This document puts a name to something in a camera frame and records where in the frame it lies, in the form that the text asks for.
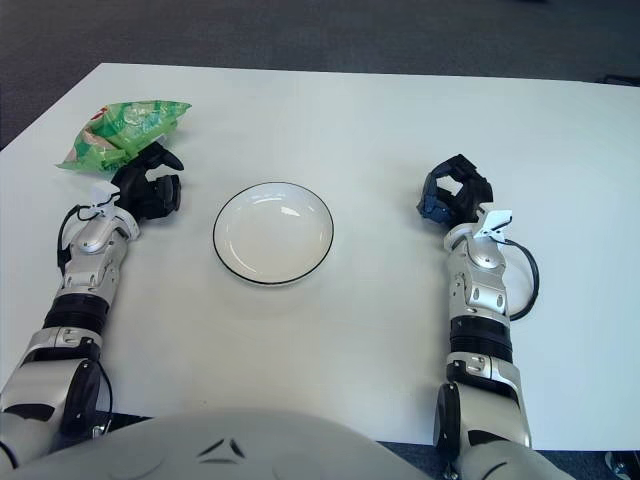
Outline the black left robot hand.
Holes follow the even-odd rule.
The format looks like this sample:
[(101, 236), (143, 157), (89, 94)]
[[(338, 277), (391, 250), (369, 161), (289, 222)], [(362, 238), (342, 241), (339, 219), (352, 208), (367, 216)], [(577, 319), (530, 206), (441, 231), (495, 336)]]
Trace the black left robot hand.
[(148, 180), (146, 174), (160, 166), (182, 171), (184, 165), (169, 150), (153, 142), (115, 173), (111, 183), (120, 189), (115, 205), (136, 221), (165, 218), (181, 205), (181, 183), (177, 174)]

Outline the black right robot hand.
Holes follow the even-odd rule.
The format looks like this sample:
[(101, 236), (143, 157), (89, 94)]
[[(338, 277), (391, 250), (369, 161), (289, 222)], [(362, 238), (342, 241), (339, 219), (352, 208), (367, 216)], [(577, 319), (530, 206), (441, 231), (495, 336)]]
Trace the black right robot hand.
[[(457, 193), (440, 187), (437, 181), (448, 177), (461, 185)], [(437, 165), (426, 177), (420, 201), (416, 206), (422, 218), (444, 225), (448, 229), (478, 221), (477, 209), (493, 201), (489, 181), (476, 166), (458, 154)]]

